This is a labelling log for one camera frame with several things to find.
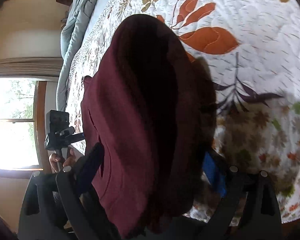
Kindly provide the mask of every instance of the white quilt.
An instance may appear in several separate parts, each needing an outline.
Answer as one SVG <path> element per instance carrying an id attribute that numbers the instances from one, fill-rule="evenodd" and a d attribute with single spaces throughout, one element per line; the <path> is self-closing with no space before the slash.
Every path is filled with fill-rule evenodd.
<path id="1" fill-rule="evenodd" d="M 282 222 L 300 217 L 300 7 L 296 0 L 109 0 L 72 62 L 66 111 L 82 131 L 84 76 L 98 71 L 126 17 L 144 13 L 180 38 L 191 60 L 205 58 L 216 85 L 213 148 L 242 171 L 266 170 Z M 85 142 L 75 144 L 84 153 Z M 185 214 L 207 222 L 220 197 L 208 183 Z M 237 225 L 241 202 L 232 220 Z"/>

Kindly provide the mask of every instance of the beige wall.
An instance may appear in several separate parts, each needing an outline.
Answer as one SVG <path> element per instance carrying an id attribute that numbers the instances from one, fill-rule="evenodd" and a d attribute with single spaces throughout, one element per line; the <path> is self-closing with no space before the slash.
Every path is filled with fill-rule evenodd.
<path id="1" fill-rule="evenodd" d="M 44 113 L 46 114 L 50 110 L 56 110 L 56 94 L 57 94 L 57 82 L 47 82 L 47 89 L 46 89 L 46 101 L 44 105 Z M 50 156 L 54 151 L 48 151 L 48 155 Z"/>
<path id="2" fill-rule="evenodd" d="M 55 0 L 8 0 L 0 9 L 0 59 L 61 57 L 60 21 L 68 6 Z"/>
<path id="3" fill-rule="evenodd" d="M 0 215 L 17 232 L 19 215 L 28 179 L 0 178 Z"/>

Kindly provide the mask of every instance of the maroon cloth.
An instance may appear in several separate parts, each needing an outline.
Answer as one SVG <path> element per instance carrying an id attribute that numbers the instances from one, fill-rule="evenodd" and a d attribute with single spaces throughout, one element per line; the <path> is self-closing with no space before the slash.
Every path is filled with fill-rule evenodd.
<path id="1" fill-rule="evenodd" d="M 194 199 L 199 126 L 196 72 L 177 36 L 147 15 L 125 19 L 98 72 L 84 79 L 86 153 L 104 163 L 93 186 L 122 237 L 187 212 Z"/>

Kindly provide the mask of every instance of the hand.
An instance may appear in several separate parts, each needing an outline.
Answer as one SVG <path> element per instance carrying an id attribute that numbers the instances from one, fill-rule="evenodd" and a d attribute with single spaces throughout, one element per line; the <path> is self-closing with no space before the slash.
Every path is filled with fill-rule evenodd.
<path id="1" fill-rule="evenodd" d="M 54 169 L 55 172 L 58 172 L 58 165 L 57 163 L 63 163 L 63 166 L 73 166 L 75 164 L 75 155 L 74 155 L 74 150 L 71 147 L 68 147 L 68 153 L 69 156 L 67 160 L 65 160 L 63 157 L 53 153 L 49 157 L 49 162 L 52 168 Z"/>

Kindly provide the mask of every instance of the purple leaf pattern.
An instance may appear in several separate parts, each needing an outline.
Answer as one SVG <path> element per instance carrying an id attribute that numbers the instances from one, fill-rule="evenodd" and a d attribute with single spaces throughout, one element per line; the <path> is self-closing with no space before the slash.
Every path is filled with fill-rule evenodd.
<path id="1" fill-rule="evenodd" d="M 217 104 L 217 107 L 220 112 L 223 112 L 223 111 L 229 110 L 229 109 L 231 111 L 238 112 L 239 110 L 237 109 L 237 107 L 235 105 L 235 101 L 234 101 L 235 98 L 238 100 L 239 106 L 240 106 L 241 110 L 244 112 L 248 112 L 249 110 L 243 105 L 242 101 L 244 101 L 247 104 L 262 103 L 265 106 L 268 106 L 268 104 L 266 103 L 266 100 L 282 98 L 281 95 L 277 95 L 274 93 L 257 94 L 252 88 L 248 87 L 241 80 L 239 80 L 238 72 L 239 72 L 239 53 L 237 52 L 236 53 L 236 71 L 235 71 L 234 83 L 231 85 L 228 85 L 228 86 L 222 86 L 220 84 L 214 83 L 214 88 L 216 91 L 224 91 L 224 90 L 227 90 L 228 88 L 232 88 L 232 90 L 226 96 L 226 98 Z M 248 94 L 247 96 L 241 94 L 238 91 L 239 86 L 242 88 L 242 90 L 244 90 L 244 92 L 246 92 Z"/>

